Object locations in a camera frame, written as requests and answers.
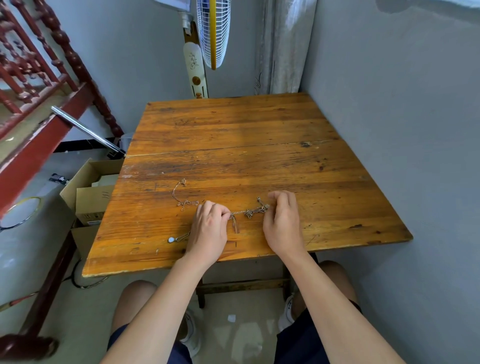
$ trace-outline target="gray wall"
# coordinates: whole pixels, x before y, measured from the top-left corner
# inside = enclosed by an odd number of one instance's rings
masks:
[[[323,257],[347,266],[366,316],[408,363],[478,363],[479,14],[318,0],[302,88],[415,237]]]
[[[135,130],[148,101],[192,98],[176,11],[154,0],[48,3],[124,132]],[[211,97],[253,95],[259,5],[257,0],[233,1],[224,62],[218,70],[207,71]],[[89,110],[82,121],[103,136],[111,135],[96,110]],[[74,130],[66,140],[85,138]]]

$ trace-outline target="navy shorts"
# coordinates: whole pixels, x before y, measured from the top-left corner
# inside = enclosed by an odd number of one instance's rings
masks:
[[[361,312],[360,307],[352,302]],[[108,349],[120,337],[127,325],[110,336]],[[327,354],[308,310],[277,336],[274,364],[328,364]],[[167,364],[192,364],[188,349],[181,342],[173,344]]]

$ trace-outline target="white sneaker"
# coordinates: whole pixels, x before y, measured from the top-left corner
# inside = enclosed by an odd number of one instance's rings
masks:
[[[295,320],[292,318],[292,300],[293,295],[287,298],[285,301],[285,310],[283,311],[282,316],[280,316],[278,319],[278,329],[280,332],[295,322]]]
[[[180,342],[187,347],[190,357],[193,358],[200,350],[202,341],[191,311],[187,310],[185,312],[185,320],[187,321],[188,333]]]

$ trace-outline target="table top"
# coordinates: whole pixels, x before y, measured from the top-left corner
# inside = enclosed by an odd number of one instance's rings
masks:
[[[84,276],[171,267],[195,206],[232,212],[267,193],[297,195],[309,251],[404,242],[412,235],[349,146],[307,94],[148,103],[85,264]],[[274,254],[263,215],[236,215],[221,261]]]

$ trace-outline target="left hand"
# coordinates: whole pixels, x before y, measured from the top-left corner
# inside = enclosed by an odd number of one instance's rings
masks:
[[[215,263],[227,243],[229,218],[230,210],[223,205],[211,201],[198,205],[185,256],[194,256],[196,262],[205,263],[205,269]]]

